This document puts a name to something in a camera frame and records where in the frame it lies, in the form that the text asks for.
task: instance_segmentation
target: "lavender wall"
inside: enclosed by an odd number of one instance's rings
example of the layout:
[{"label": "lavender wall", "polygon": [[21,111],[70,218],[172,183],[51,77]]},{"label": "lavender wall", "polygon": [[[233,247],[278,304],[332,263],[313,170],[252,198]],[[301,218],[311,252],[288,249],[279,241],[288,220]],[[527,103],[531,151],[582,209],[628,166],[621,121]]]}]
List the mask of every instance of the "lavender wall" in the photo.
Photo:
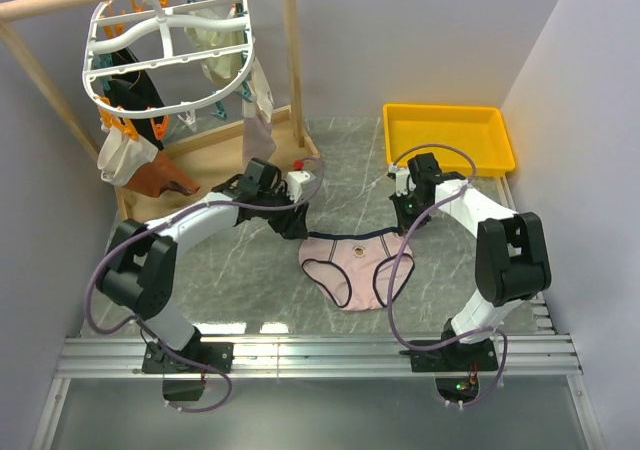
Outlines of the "lavender wall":
[{"label": "lavender wall", "polygon": [[640,440],[639,17],[638,0],[560,0],[503,107],[515,198],[544,222],[552,316],[610,450]]},{"label": "lavender wall", "polygon": [[[298,0],[305,114],[377,116],[390,101],[499,106],[556,2]],[[280,0],[249,3],[258,56],[286,104]],[[201,72],[189,75],[152,77],[168,100],[210,90]]]},{"label": "lavender wall", "polygon": [[[17,26],[76,103],[78,24],[64,12]],[[84,284],[115,208],[93,162],[2,44],[0,82],[0,449],[22,450],[63,339],[81,323]]]}]

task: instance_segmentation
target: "pink panties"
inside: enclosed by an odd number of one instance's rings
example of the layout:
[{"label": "pink panties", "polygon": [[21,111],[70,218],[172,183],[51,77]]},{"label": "pink panties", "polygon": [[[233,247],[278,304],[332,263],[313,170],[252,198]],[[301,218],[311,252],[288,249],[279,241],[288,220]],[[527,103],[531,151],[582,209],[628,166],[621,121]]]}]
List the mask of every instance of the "pink panties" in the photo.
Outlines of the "pink panties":
[{"label": "pink panties", "polygon": [[[395,228],[357,236],[310,232],[300,247],[300,266],[338,308],[386,307],[389,276],[402,243],[395,232]],[[396,275],[393,301],[413,268],[413,256],[407,247]]]}]

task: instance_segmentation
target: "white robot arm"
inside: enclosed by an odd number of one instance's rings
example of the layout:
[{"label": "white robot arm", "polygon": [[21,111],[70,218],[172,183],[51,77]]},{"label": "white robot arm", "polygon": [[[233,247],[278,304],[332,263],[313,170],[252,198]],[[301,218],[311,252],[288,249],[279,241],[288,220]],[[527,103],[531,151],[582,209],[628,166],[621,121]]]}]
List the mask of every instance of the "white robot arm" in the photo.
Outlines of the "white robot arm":
[{"label": "white robot arm", "polygon": [[[281,179],[277,167],[254,159],[244,174],[213,188],[200,201],[179,212],[144,224],[127,220],[116,229],[109,250],[147,228],[172,221],[178,214],[188,214],[179,223],[153,233],[113,258],[96,286],[112,301],[138,315],[172,350],[183,352],[189,351],[187,347],[198,347],[199,332],[171,300],[176,259],[212,235],[254,217],[266,219],[285,239],[306,238],[308,203],[282,211],[264,211],[260,207],[300,202],[313,187],[314,180],[313,174],[302,169],[289,172]],[[260,207],[211,204],[227,201]],[[146,258],[139,264],[136,257]]]},{"label": "white robot arm", "polygon": [[[390,176],[396,181],[396,191],[390,198],[401,231],[406,231],[426,208],[457,194],[466,183],[458,173],[442,173],[431,153],[412,158],[407,169],[390,167]],[[522,302],[549,287],[551,272],[542,223],[535,214],[518,214],[471,186],[440,210],[477,238],[477,290],[450,321],[455,335],[498,326]],[[484,338],[473,335],[461,343],[472,344]]]}]

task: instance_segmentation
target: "plastic tray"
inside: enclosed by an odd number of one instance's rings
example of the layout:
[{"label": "plastic tray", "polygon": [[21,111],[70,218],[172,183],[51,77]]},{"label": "plastic tray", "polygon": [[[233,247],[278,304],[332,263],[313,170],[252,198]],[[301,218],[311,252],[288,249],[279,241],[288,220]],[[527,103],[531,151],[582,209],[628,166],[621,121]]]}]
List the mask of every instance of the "plastic tray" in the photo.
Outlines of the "plastic tray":
[{"label": "plastic tray", "polygon": [[[516,168],[500,110],[494,107],[412,105],[388,103],[383,108],[387,163],[425,143],[444,143],[469,155],[480,177],[502,177]],[[419,153],[433,152],[444,172],[471,173],[459,155],[443,149],[424,149],[404,157],[398,166]]]}]

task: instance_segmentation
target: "wooden drying rack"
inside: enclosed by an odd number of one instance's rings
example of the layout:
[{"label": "wooden drying rack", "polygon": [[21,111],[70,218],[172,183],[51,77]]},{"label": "wooden drying rack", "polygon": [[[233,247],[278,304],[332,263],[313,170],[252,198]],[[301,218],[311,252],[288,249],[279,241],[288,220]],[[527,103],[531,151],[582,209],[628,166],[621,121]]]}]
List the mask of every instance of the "wooden drying rack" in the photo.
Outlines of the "wooden drying rack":
[{"label": "wooden drying rack", "polygon": [[[98,143],[10,22],[103,1],[106,0],[13,0],[0,3],[0,38],[94,161],[98,159],[100,152]],[[289,170],[294,160],[307,155],[317,156],[318,151],[307,134],[302,119],[296,0],[282,0],[282,11],[291,104],[274,110],[273,136],[277,150],[271,160],[283,170]],[[235,122],[168,145],[166,155],[202,185],[200,192],[191,197],[165,192],[160,198],[152,199],[114,187],[120,217],[145,221],[165,216],[200,199],[214,185],[241,172],[242,129],[242,121]]]}]

